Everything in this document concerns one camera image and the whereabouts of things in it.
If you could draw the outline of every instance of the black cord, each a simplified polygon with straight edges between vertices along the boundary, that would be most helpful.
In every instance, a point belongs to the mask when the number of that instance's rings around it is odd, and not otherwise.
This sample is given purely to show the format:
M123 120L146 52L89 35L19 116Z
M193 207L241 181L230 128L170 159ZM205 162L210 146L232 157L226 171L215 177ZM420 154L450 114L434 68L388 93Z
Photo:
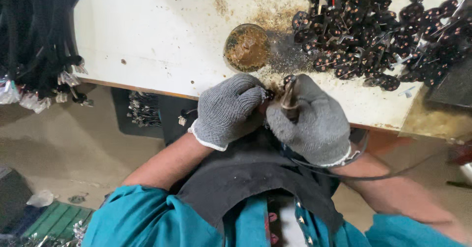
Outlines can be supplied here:
M311 165L311 164L308 166L307 163L303 163L303 161L300 161L298 159L294 159L294 158L289 158L289 159L292 160L293 163L297 164L300 167L304 167L304 168L308 169L309 171L312 171L312 172L315 172L315 173L318 173L318 174L322 174L322 175L326 175L326 176L329 176L329 177L340 178L340 179L345 179L345 180L374 181L374 180L383 180L383 179L388 179L388 178L393 178L393 177L398 177L400 175L404 175L405 173L409 172L410 170L413 170L414 168L416 168L417 166L419 166L419 165L425 163L426 161L434 158L434 156L437 155L437 154L438 153L432 154L432 155L426 157L425 159L421 160L420 162L416 163L415 165L413 165L411 167L408 167L408 168L405 168L401 171L394 172L394 173L388 173L386 175L376 176L376 177L353 177L353 176L340 175L340 174L336 174L336 173L326 173L326 172L323 172L323 170L326 169L326 168L320 168L320 167L317 167L317 166Z

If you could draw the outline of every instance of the hand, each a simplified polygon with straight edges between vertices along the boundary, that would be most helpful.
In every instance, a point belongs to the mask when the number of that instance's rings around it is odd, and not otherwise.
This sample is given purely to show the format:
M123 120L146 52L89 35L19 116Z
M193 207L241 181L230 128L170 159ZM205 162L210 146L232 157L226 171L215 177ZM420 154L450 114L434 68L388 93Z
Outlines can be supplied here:
M340 164L351 151L350 126L339 103L307 75L297 76L300 116L287 119L279 103L267 109L267 121L275 136L311 164Z
M261 126L254 111L266 99L264 85L252 75L237 74L205 90L198 101L198 119L188 129L204 146L219 151Z

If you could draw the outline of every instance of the white table surface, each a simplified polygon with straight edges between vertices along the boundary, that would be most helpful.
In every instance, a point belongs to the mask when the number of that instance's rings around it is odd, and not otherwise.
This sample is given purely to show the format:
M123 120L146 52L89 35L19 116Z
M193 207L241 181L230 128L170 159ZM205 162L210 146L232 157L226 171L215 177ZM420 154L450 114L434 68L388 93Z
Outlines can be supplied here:
M399 12L409 0L392 0ZM425 9L444 0L425 0ZM88 75L81 78L112 86L138 87L198 97L235 71L223 59L231 30L255 23L266 30L291 28L296 11L309 0L80 0L74 11L79 54ZM400 72L400 67L393 74ZM362 87L363 78L338 80L332 72L308 73L337 99L349 122L400 130L422 83L402 83L394 92ZM270 66L255 76L265 84L284 75ZM412 86L413 97L398 94Z

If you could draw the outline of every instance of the person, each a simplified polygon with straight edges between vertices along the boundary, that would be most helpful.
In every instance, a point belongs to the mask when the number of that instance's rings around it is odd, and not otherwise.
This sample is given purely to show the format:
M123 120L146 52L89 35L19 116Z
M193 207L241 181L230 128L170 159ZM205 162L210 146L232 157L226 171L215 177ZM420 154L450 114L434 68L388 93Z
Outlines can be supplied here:
M291 220L301 232L298 242L307 246L466 243L458 220L407 177L348 179L345 184L377 214L365 235L343 220L331 200L336 179L293 163L283 146L326 172L370 177L389 170L369 154L348 161L356 147L349 142L340 105L307 75L297 79L296 123L278 103L264 115L266 91L251 75L237 74L204 91L189 132L106 199L93 214L82 246L270 246L277 235L270 231L274 215L268 204L287 195L293 198ZM264 116L270 130L262 127ZM184 184L176 189L180 180Z

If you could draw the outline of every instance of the black apron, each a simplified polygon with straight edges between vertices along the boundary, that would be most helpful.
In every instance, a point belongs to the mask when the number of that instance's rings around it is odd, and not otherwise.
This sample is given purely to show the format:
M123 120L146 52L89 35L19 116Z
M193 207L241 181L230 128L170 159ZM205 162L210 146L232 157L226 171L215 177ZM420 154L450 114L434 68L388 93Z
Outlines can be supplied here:
M226 151L205 158L177 197L224 235L226 212L247 197L281 188L334 234L343 223L331 200L339 181L298 167L278 146L280 142L264 128L234 141Z

